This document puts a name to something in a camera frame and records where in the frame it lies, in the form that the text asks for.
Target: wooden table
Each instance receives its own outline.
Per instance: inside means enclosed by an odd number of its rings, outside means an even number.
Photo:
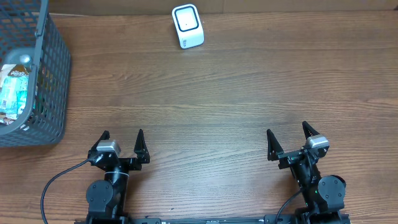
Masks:
[[[130,176],[134,217],[275,213],[297,184],[267,161],[266,129],[298,149],[303,120],[330,140],[318,168],[347,181],[352,222],[398,222],[398,13],[201,19],[205,44],[189,50],[171,16],[56,19],[73,57],[66,135],[54,147],[0,149],[0,223],[42,223],[44,185],[84,160],[105,129],[124,156],[145,131],[152,157]],[[57,179],[49,223],[84,219],[86,188],[102,178],[85,165]]]

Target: gray basket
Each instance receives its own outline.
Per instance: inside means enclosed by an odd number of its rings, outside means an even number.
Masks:
[[[63,138],[71,60],[48,4],[0,2],[0,65],[19,63],[22,54],[33,58],[25,109],[16,121],[0,126],[0,146],[55,144]]]

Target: plastic basket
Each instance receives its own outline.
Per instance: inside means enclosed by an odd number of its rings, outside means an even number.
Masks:
[[[32,57],[27,102],[13,123],[0,125],[0,146],[58,143],[65,132],[70,52],[48,13],[48,0],[0,2],[0,65]]]

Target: basket handle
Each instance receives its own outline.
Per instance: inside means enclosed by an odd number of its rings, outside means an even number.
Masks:
[[[49,0],[42,0],[40,5],[39,20],[37,21],[35,36],[36,38],[41,37],[44,33],[45,19],[49,13]]]

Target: white rectangular device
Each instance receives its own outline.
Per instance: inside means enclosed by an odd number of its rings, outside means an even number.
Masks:
[[[204,43],[205,35],[198,9],[193,4],[175,7],[172,15],[181,48],[187,49]]]

